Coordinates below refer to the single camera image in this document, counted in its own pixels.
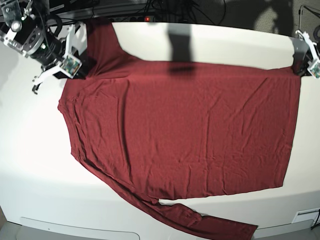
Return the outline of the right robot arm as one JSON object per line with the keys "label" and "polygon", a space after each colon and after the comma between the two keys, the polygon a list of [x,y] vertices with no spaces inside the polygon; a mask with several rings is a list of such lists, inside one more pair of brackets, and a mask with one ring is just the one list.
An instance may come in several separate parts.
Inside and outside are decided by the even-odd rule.
{"label": "right robot arm", "polygon": [[57,79],[85,79],[87,76],[81,51],[73,39],[86,25],[75,21],[67,27],[65,37],[59,37],[65,23],[41,0],[2,0],[4,20],[0,28],[1,42],[24,56],[40,63],[41,73],[32,80],[32,92],[51,76]]}

